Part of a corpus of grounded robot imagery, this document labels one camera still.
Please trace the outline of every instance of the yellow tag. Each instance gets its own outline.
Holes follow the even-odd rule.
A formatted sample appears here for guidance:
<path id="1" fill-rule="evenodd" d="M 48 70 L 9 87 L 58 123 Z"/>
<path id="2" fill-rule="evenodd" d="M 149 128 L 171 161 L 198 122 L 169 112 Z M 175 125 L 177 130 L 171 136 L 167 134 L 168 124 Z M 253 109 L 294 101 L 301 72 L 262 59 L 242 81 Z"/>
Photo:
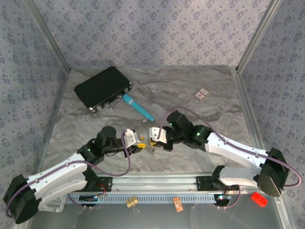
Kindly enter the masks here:
<path id="1" fill-rule="evenodd" d="M 146 146 L 146 144 L 145 144 L 145 143 L 139 143 L 139 144 L 137 144 L 137 147 L 138 147 L 138 148 L 142 148 L 142 149 L 144 149 L 144 148 L 145 148 L 145 146 Z"/>

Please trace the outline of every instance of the orange label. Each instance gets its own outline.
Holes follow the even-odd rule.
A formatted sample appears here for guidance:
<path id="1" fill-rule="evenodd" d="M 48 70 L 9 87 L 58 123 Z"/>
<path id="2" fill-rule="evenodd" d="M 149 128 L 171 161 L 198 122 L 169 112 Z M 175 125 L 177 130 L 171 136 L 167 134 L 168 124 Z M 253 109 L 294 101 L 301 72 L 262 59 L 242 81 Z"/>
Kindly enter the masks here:
<path id="1" fill-rule="evenodd" d="M 175 208 L 176 208 L 177 212 L 183 211 L 182 203 L 181 203 L 179 197 L 174 197 L 173 198 L 173 203 L 175 205 Z"/>

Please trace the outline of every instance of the gray marble table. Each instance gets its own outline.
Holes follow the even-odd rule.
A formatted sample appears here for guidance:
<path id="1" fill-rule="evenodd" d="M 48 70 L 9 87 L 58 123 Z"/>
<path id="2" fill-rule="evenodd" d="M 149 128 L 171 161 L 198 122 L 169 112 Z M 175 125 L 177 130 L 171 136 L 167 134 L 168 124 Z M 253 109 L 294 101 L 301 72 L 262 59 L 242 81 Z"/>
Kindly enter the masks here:
<path id="1" fill-rule="evenodd" d="M 103 109 L 90 114 L 74 92 L 74 87 L 101 70 L 72 70 L 61 101 L 51 140 L 44 158 L 45 170 L 68 158 L 86 144 L 106 125 L 117 130 L 117 137 L 126 128 L 147 136 L 149 127 L 159 126 L 164 113 L 174 106 L 187 106 L 223 135 L 250 145 L 250 138 L 229 68 L 128 68 L 119 69 L 132 83 L 129 95 L 155 118 L 144 120 L 129 105 Z M 210 94 L 200 102 L 194 94 L 202 87 Z M 184 112 L 194 124 L 201 124 L 194 115 Z M 157 149 L 154 155 L 143 150 L 132 155 L 133 172 L 212 172 L 217 165 L 238 167 L 235 162 L 193 150 L 183 144 L 174 145 L 172 152 Z M 128 166 L 122 154 L 105 157 L 98 165 L 108 172 L 123 172 Z"/>

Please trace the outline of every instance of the blue marker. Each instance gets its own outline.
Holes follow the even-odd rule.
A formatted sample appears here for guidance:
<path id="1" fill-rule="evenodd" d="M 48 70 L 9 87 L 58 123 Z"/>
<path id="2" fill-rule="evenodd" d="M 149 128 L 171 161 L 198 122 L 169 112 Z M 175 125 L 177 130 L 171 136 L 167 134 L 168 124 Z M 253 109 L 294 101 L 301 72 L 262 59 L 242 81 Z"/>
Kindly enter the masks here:
<path id="1" fill-rule="evenodd" d="M 146 110 L 144 110 L 143 107 L 138 105 L 129 95 L 125 94 L 123 95 L 122 99 L 124 102 L 132 106 L 134 109 L 136 109 L 140 114 L 142 114 L 145 118 L 147 118 L 150 121 L 153 121 L 154 118 L 151 116 L 150 113 L 148 113 Z"/>

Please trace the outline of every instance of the patterned wall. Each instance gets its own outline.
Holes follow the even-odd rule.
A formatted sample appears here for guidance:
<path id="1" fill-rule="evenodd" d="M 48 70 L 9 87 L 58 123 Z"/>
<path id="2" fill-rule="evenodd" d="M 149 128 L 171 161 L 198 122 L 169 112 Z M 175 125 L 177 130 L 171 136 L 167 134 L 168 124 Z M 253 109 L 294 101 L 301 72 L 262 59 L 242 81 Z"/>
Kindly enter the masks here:
<path id="1" fill-rule="evenodd" d="M 236 66 L 270 0 L 35 0 L 71 68 Z"/>
<path id="2" fill-rule="evenodd" d="M 0 2 L 0 228 L 12 228 L 3 195 L 37 171 L 66 75 L 22 0 Z"/>
<path id="3" fill-rule="evenodd" d="M 243 78 L 267 148 L 282 150 L 305 178 L 305 2 L 283 0 Z M 290 182 L 296 181 L 292 176 Z M 305 228 L 305 185 L 288 195 Z"/>

